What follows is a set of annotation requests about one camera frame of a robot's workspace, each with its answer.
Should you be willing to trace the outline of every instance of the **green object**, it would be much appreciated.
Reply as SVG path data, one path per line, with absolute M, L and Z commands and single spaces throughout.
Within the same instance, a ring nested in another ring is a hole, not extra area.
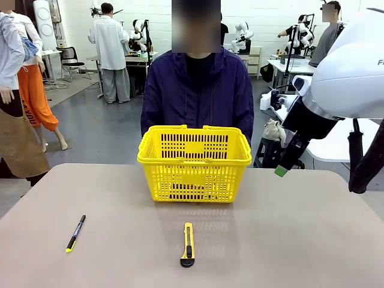
M 284 167 L 280 166 L 280 165 L 277 166 L 277 168 L 275 170 L 275 174 L 277 176 L 280 176 L 280 177 L 284 177 L 287 172 L 288 172 L 288 170 L 285 169 Z

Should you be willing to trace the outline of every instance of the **plastic shopping basket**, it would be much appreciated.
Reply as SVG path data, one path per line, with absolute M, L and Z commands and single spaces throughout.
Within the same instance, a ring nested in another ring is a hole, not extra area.
M 237 128 L 153 126 L 137 160 L 155 201 L 229 203 L 235 201 L 252 156 Z

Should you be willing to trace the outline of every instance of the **yellow box cutter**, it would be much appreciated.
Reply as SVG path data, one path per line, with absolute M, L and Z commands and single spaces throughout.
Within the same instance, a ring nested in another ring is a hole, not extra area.
M 181 266 L 189 268 L 194 264 L 194 243 L 192 223 L 184 225 L 185 250 L 184 255 L 180 258 Z

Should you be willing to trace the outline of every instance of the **hooded jacket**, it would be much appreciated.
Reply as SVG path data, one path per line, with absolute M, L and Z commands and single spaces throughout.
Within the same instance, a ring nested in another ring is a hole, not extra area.
M 184 53 L 171 51 L 149 69 L 141 118 L 142 134 L 153 125 L 236 127 L 250 143 L 253 132 L 253 91 L 240 58 L 221 48 L 209 78 L 192 84 Z

